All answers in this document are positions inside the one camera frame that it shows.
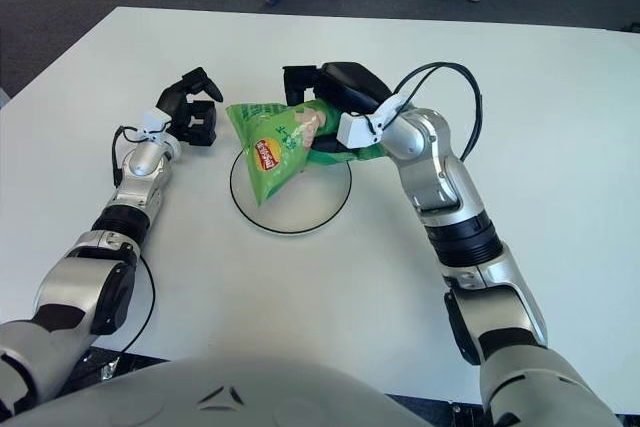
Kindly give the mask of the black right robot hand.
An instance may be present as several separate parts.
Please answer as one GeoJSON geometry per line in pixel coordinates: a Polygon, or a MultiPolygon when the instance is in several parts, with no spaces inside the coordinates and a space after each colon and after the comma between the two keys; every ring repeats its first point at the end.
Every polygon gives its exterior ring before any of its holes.
{"type": "Polygon", "coordinates": [[[310,162],[332,165],[385,154],[381,146],[384,122],[374,112],[391,96],[391,90],[375,74],[356,62],[285,66],[283,70],[287,106],[293,111],[310,162]],[[339,141],[344,113],[364,128],[371,145],[347,147],[339,141]]]}

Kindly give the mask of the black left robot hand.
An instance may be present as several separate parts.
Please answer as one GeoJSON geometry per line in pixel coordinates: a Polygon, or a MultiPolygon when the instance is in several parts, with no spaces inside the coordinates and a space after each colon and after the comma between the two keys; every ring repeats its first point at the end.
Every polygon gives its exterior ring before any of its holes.
{"type": "Polygon", "coordinates": [[[170,117],[165,132],[180,142],[210,147],[216,139],[216,104],[222,102],[219,88],[197,67],[167,87],[156,107],[170,117]]]}

